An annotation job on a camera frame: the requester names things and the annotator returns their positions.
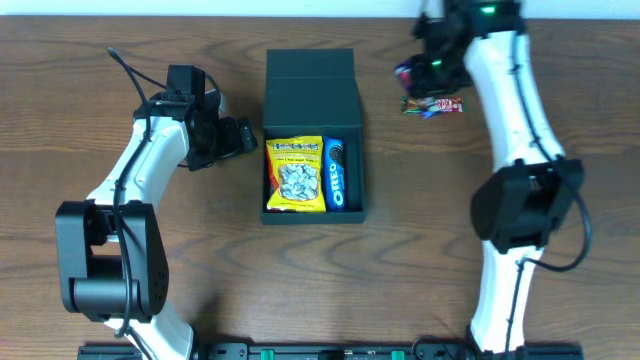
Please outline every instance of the snack bag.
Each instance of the snack bag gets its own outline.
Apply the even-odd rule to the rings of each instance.
[[[322,136],[267,140],[273,195],[267,210],[325,212],[320,182]]]
[[[344,149],[342,140],[324,137],[324,184],[327,211],[343,212],[345,204]]]

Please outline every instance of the green connector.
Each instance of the green connector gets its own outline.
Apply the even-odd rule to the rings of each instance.
[[[404,360],[404,351],[392,351],[391,360]]]
[[[273,350],[262,350],[260,352],[260,360],[273,360],[276,354]]]

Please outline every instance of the green led light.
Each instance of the green led light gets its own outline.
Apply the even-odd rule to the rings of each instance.
[[[485,15],[493,15],[496,13],[496,7],[495,6],[485,6],[485,7],[481,7],[480,11],[482,11]]]

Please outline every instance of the black box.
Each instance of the black box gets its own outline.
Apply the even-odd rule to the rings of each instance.
[[[263,224],[357,224],[364,221],[362,113],[352,49],[267,50],[262,127],[265,141],[304,135],[325,135],[342,140],[347,200],[345,212],[341,213],[267,212],[270,184],[265,147]],[[324,179],[322,189],[326,198]]]

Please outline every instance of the oreo logo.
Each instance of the oreo logo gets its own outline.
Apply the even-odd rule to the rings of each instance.
[[[329,166],[329,172],[331,173],[331,191],[333,192],[333,201],[336,203],[336,205],[342,206],[342,204],[344,204],[344,195],[340,190],[340,179],[338,178],[338,167],[336,166],[335,163],[332,163]]]

